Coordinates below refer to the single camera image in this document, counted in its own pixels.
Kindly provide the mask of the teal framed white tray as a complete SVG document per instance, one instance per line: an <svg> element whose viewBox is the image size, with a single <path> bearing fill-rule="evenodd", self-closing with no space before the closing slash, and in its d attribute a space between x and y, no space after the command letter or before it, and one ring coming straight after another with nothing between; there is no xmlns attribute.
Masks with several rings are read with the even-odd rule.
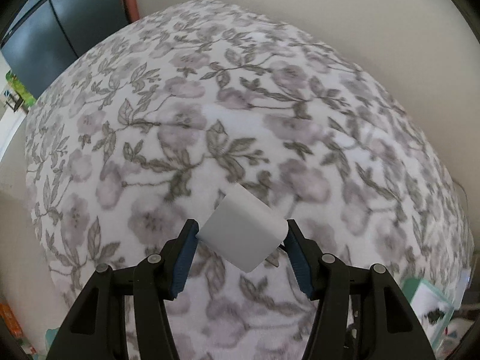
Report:
<svg viewBox="0 0 480 360"><path fill-rule="evenodd" d="M402 290L433 350L437 350L440 338L454 312L452 303L439 289L424 279L406 279Z"/></svg>

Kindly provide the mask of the floral fleece blanket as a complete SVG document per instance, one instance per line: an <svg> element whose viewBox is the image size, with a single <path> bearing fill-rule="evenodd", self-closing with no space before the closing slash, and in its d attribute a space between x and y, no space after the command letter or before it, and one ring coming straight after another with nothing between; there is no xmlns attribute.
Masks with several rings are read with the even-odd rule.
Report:
<svg viewBox="0 0 480 360"><path fill-rule="evenodd" d="M95 266L130 267L241 185L345 263L451 296L473 253L425 133L365 72L291 24L193 0L99 43L26 127L37 237L72 305Z"/></svg>

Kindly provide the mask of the white wall charger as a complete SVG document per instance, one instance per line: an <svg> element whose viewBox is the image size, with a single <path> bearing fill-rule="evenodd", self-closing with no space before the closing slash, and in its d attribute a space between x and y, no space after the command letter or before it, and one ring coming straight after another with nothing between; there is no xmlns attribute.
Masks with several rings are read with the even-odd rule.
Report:
<svg viewBox="0 0 480 360"><path fill-rule="evenodd" d="M288 233L287 221L236 184L199 230L198 238L243 272L252 272Z"/></svg>

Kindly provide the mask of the orange box on floor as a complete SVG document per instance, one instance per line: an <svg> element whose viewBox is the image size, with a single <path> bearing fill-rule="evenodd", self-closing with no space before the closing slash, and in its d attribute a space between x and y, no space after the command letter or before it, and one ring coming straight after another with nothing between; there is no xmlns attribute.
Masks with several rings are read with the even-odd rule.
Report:
<svg viewBox="0 0 480 360"><path fill-rule="evenodd" d="M20 339L24 334L10 306L4 301L0 302L0 314L9 332L16 339Z"/></svg>

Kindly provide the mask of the dark blue cabinet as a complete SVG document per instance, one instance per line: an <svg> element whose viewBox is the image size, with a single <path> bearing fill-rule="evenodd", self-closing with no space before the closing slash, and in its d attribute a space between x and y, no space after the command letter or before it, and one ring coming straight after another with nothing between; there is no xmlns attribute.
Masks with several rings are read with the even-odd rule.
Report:
<svg viewBox="0 0 480 360"><path fill-rule="evenodd" d="M28 0L1 54L34 97L80 56L129 23L122 0Z"/></svg>

